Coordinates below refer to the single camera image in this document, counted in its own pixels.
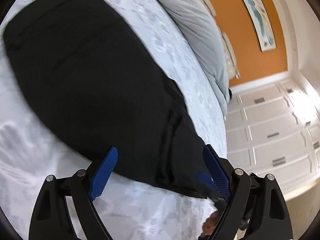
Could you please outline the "person's hand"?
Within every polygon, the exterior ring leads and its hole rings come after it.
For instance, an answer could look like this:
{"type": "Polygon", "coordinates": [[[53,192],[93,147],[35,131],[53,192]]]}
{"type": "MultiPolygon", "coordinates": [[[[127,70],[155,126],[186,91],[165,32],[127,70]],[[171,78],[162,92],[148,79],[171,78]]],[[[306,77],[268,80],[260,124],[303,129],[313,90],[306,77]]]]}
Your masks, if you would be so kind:
{"type": "Polygon", "coordinates": [[[221,217],[219,210],[215,211],[206,219],[202,226],[202,236],[211,235],[221,217]]]}

